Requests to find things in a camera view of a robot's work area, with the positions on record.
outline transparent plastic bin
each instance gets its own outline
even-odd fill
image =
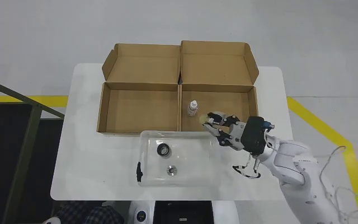
[[[157,148],[166,143],[171,154],[162,157]],[[209,186],[218,183],[216,139],[208,132],[161,132],[145,130],[140,135],[143,176],[140,186]],[[176,174],[167,173],[175,166]]]

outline cable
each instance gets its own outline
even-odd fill
[[[347,224],[349,224],[349,220],[350,220],[351,218],[358,218],[358,217],[353,217],[353,216],[352,216],[354,213],[357,213],[358,210],[355,210],[355,211],[353,211],[353,212],[350,212],[349,214],[347,214],[347,213],[341,211],[341,210],[340,210],[340,205],[339,205],[339,203],[338,203],[338,196],[337,196],[337,195],[338,195],[338,191],[339,191],[340,189],[347,190],[348,192],[351,192],[355,197],[358,196],[358,194],[354,193],[353,190],[351,190],[351,189],[349,189],[349,188],[345,188],[345,187],[339,186],[339,187],[336,188],[335,193],[334,193],[334,198],[335,198],[335,201],[336,201],[336,204],[335,204],[335,203],[332,201],[332,199],[331,199],[331,196],[332,196],[332,195],[328,192],[326,186],[324,186],[323,181],[322,181],[323,170],[325,170],[325,168],[328,166],[329,162],[331,161],[332,156],[335,155],[335,152],[336,152],[337,150],[339,150],[340,148],[346,149],[347,147],[346,147],[346,146],[338,146],[335,150],[332,151],[331,155],[328,157],[327,162],[324,164],[324,166],[323,166],[321,172],[319,173],[319,181],[321,182],[321,184],[322,184],[322,186],[323,186],[324,194],[326,195],[326,198],[332,203],[332,205],[333,205],[334,208],[336,209],[336,211],[337,211],[337,213],[338,213],[338,218],[339,218],[340,220],[342,220],[342,217],[343,217],[343,219],[344,219],[345,221],[347,221]]]
[[[287,153],[284,153],[284,152],[279,152],[278,149],[276,149],[276,147],[275,147],[275,145],[276,145],[276,139],[277,139],[277,138],[274,137],[274,139],[275,139],[275,144],[274,144],[274,146],[273,146],[271,142],[268,142],[267,136],[268,136],[268,130],[265,130],[265,132],[263,133],[263,138],[264,138],[264,140],[265,140],[265,142],[266,142],[266,146],[267,146],[268,148],[271,148],[272,150],[274,150],[274,151],[277,152],[278,154],[281,154],[281,155],[284,155],[284,156],[289,156],[289,157],[295,157],[295,156],[296,156],[296,155],[287,154]],[[343,153],[343,152],[345,151],[345,149],[342,150],[342,151],[340,151],[339,153],[334,154],[334,155]],[[332,154],[316,155],[316,156],[313,155],[313,157],[315,157],[315,158],[326,158],[326,157],[332,157]]]
[[[250,179],[257,179],[261,177],[261,174],[259,172],[257,172],[257,170],[253,169],[253,172],[255,173],[255,176],[250,176],[244,173],[244,169],[248,166],[248,164],[251,161],[251,154],[248,155],[248,160],[246,162],[245,166],[233,166],[233,169],[238,172],[239,174],[243,175],[245,178],[250,178]]]

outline black rubber ring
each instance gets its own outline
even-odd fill
[[[165,153],[162,153],[162,148],[165,147],[167,148],[167,151]],[[158,148],[157,148],[157,153],[158,155],[162,156],[162,157],[166,157],[170,154],[170,147],[168,144],[165,144],[165,143],[162,143],[162,144],[159,144]]]

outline yellow floor line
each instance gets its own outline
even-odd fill
[[[328,126],[325,122],[320,120],[312,112],[307,110],[299,102],[294,100],[292,97],[287,97],[287,103],[290,110],[292,110],[295,114],[297,114],[300,118],[302,118],[304,121],[310,124],[314,129],[316,129],[318,132],[320,132],[322,135],[328,138],[335,145],[347,147],[345,152],[343,153],[343,157],[345,159],[348,176],[351,180],[352,189],[357,194],[358,193],[358,161],[354,152],[353,144],[350,141],[348,141],[346,138],[341,136],[333,128]]]
[[[65,108],[67,105],[68,96],[27,96],[41,104],[53,108]],[[0,96],[0,102],[21,102],[11,96]]]

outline small white bottle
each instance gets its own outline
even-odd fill
[[[188,112],[189,116],[194,116],[196,114],[196,112],[197,112],[196,100],[193,100],[192,102],[190,102],[190,104],[188,105],[187,112]]]

